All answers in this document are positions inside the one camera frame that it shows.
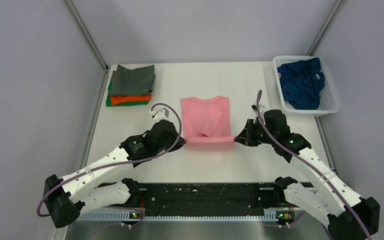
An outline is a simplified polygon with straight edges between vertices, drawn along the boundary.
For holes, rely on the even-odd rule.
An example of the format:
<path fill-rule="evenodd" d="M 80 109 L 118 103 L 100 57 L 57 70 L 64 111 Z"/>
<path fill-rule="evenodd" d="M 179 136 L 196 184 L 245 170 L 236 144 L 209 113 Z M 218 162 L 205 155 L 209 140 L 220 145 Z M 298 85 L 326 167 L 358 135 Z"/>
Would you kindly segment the pink t shirt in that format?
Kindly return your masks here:
<path fill-rule="evenodd" d="M 230 143 L 230 101 L 224 96 L 181 99 L 183 137 L 194 144 Z"/>

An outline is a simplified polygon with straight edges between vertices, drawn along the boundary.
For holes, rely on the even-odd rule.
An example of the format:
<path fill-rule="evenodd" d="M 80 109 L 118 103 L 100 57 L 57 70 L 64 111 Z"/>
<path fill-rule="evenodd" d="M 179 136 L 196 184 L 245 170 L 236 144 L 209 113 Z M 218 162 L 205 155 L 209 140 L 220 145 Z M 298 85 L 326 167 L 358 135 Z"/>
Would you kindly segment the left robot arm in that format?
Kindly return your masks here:
<path fill-rule="evenodd" d="M 182 126 L 162 119 L 150 130 L 128 137 L 96 162 L 73 173 L 53 174 L 44 183 L 37 207 L 39 217 L 50 217 L 55 228 L 63 228 L 82 214 L 113 204 L 133 207 L 140 201 L 136 182 L 130 178 L 103 186 L 107 180 L 169 152 L 182 148 Z"/>

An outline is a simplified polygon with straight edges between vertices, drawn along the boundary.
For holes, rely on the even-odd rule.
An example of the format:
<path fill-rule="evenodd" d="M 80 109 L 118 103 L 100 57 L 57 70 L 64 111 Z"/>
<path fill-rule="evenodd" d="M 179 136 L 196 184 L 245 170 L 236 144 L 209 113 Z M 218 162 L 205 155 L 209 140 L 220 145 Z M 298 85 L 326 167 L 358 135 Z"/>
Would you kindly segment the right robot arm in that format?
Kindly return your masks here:
<path fill-rule="evenodd" d="M 273 200 L 279 206 L 295 205 L 317 219 L 333 240 L 370 240 L 379 231 L 380 204 L 363 197 L 324 164 L 311 144 L 293 133 L 281 110 L 266 112 L 252 106 L 255 119 L 248 119 L 234 138 L 247 147 L 270 145 L 275 153 L 304 175 L 316 189 L 312 192 L 292 177 L 275 180 Z"/>

